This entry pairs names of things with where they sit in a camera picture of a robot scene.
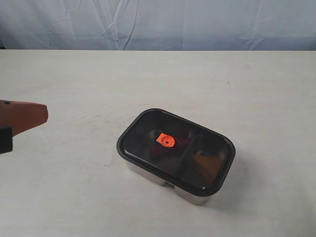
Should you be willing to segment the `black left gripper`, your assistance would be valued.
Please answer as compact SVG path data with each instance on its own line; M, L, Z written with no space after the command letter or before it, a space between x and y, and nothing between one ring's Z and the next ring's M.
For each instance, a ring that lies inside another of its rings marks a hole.
M22 101L0 101L0 154L12 151L12 135L46 123L48 109L44 104Z

